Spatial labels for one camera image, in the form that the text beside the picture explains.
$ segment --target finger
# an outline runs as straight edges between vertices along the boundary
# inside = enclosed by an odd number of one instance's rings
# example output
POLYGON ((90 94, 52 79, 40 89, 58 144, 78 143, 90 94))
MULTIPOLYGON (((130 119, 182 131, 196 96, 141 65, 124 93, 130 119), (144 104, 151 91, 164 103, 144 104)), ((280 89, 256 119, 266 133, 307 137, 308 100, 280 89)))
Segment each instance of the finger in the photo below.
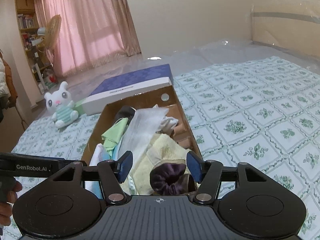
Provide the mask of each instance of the finger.
POLYGON ((17 182, 16 182, 16 185, 14 185, 12 191, 14 191, 14 192, 19 192, 20 190, 22 190, 22 185, 21 185, 20 182, 17 181, 17 182))
POLYGON ((14 191, 9 191, 7 194, 7 200, 9 203, 15 203, 15 201, 18 199, 18 195, 14 191))
POLYGON ((9 203, 0 203, 0 215, 11 217, 12 206, 9 203))
POLYGON ((9 226, 11 224, 10 217, 0 215, 0 224, 3 226, 9 226))

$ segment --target white stuffed animal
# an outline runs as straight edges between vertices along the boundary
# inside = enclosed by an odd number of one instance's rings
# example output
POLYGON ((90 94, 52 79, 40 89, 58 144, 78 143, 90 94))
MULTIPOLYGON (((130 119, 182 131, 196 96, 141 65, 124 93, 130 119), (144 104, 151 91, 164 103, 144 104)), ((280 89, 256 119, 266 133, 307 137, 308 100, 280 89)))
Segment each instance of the white stuffed animal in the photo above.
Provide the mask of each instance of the white stuffed animal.
POLYGON ((78 111, 73 110, 75 103, 67 88, 68 83, 63 81, 58 91, 44 95, 47 109, 54 112, 52 120, 58 129, 73 123, 79 117, 78 111))

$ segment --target plush toy arm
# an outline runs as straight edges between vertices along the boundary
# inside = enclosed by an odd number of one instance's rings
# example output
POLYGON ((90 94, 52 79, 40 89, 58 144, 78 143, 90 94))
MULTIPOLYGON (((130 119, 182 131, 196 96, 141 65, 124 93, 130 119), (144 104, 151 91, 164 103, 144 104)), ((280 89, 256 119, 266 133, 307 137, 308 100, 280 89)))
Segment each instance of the plush toy arm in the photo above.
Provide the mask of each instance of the plush toy arm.
POLYGON ((73 109, 76 106, 76 104, 74 103, 73 100, 70 101, 70 103, 68 104, 68 107, 70 107, 71 109, 73 109))
POLYGON ((57 120, 57 113, 56 113, 56 112, 52 115, 51 119, 52 119, 53 121, 56 121, 56 120, 57 120))

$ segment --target striped shirt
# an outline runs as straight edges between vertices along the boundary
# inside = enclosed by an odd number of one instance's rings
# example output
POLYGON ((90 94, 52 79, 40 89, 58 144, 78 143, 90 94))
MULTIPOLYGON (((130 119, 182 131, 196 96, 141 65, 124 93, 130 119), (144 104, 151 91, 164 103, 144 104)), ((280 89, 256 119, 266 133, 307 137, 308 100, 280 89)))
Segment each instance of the striped shirt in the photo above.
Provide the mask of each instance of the striped shirt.
POLYGON ((70 114, 72 113, 73 109, 67 106, 61 107, 57 110, 57 120, 62 120, 64 123, 70 122, 71 117, 70 114))

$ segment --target bookshelf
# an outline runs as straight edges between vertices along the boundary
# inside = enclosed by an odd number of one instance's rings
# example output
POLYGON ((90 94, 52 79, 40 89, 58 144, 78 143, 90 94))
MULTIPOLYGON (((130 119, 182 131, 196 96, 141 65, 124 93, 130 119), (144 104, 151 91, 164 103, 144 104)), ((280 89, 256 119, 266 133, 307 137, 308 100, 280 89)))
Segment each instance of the bookshelf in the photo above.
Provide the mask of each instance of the bookshelf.
POLYGON ((38 87, 39 76, 34 69, 35 63, 38 63, 40 72, 42 73, 46 68, 51 67, 45 52, 39 52, 36 47, 32 46, 32 41, 37 39, 37 31, 39 28, 34 0, 15 0, 17 22, 21 37, 21 43, 27 58, 30 71, 38 87))

